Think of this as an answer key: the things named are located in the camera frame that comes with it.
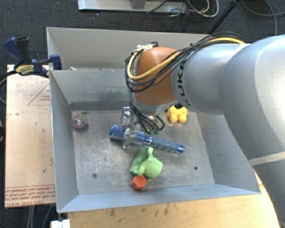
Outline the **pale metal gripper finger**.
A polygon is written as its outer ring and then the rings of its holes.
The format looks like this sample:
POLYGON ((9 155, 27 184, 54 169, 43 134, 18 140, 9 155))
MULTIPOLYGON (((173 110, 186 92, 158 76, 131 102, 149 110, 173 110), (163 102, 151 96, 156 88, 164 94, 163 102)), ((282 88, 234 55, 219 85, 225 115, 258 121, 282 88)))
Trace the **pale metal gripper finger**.
POLYGON ((132 121, 132 111, 129 106, 124 107, 121 114, 121 126, 129 127, 132 121))
POLYGON ((126 149, 134 140, 134 133, 131 129, 125 129, 123 134, 123 149, 126 149))

